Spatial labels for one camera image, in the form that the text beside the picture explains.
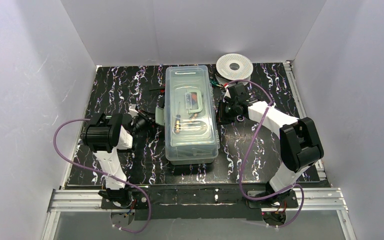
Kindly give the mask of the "black yellow handle screwdriver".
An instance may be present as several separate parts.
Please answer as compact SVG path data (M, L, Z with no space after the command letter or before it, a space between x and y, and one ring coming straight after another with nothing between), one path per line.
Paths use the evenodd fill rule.
M180 113L180 107L181 107L181 103L179 102L178 103L178 106L177 106L177 111L176 111L176 116L175 116L175 124L174 124L174 132L176 134L179 134L180 133L180 130L181 130L181 113Z

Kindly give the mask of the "translucent lid green toolbox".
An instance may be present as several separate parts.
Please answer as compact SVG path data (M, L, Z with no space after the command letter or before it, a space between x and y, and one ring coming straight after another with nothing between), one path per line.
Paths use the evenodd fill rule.
M190 93L197 93L191 104ZM180 102L180 133L175 119ZM205 65L166 69L164 105L155 109L155 121L164 127L165 157L175 166L210 164L219 155L213 89Z

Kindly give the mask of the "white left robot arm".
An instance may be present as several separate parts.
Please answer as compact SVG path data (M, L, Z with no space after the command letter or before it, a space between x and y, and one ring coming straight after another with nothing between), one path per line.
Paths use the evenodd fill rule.
M111 116L96 113L87 122L82 141L106 174L104 190L98 193L104 199L119 204L127 204L131 200L119 153L133 153L138 142L134 135L155 124L154 116L141 110Z

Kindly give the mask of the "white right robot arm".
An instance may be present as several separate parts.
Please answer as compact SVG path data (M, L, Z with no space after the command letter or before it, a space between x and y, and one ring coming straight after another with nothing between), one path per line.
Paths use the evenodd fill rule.
M250 145L238 169L239 190L249 201L280 201L294 188L297 179L318 160L324 157L324 149L315 125L309 118L297 118L281 112L269 102L251 96L246 80L233 80L224 85L225 96L217 107L216 120L226 125L238 116L258 123ZM264 196L249 196L243 189L243 171L262 127L274 133L280 141L281 164L275 175L265 185Z

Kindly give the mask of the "black hex key set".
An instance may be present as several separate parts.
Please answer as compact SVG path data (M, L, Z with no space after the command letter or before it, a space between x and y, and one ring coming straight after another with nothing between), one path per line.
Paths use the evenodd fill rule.
M196 105L198 103L198 95L196 92L191 92L190 93L190 103L192 105Z

